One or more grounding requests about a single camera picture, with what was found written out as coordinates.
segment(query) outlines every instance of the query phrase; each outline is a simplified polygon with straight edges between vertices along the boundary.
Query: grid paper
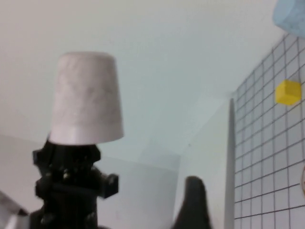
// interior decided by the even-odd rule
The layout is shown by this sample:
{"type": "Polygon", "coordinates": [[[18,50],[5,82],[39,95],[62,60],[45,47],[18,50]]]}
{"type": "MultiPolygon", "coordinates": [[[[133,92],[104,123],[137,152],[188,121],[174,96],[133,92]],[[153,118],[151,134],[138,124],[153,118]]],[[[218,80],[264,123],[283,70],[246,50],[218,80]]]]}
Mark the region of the grid paper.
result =
{"type": "Polygon", "coordinates": [[[304,229],[305,40],[291,34],[234,94],[235,229],[304,229]],[[284,79],[302,84],[302,101],[275,103],[284,79]]]}

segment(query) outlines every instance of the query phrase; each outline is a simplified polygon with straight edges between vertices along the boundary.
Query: yellow cube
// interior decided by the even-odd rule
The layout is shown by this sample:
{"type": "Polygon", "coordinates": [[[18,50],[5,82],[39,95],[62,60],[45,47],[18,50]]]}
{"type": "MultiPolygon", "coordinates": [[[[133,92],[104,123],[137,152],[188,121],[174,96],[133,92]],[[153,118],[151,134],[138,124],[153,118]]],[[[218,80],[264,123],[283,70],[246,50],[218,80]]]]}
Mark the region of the yellow cube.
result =
{"type": "Polygon", "coordinates": [[[281,82],[275,90],[275,101],[279,104],[293,105],[301,100],[301,84],[290,80],[281,82]]]}

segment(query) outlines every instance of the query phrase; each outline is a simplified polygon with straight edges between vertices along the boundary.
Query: light blue foam block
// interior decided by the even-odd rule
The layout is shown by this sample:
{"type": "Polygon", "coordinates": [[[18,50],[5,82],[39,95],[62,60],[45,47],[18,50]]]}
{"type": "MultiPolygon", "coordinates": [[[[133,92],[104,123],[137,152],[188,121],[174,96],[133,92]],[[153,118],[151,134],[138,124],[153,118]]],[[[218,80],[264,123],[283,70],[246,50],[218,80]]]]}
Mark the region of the light blue foam block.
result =
{"type": "Polygon", "coordinates": [[[305,0],[278,0],[273,21],[283,30],[305,38],[305,0]]]}

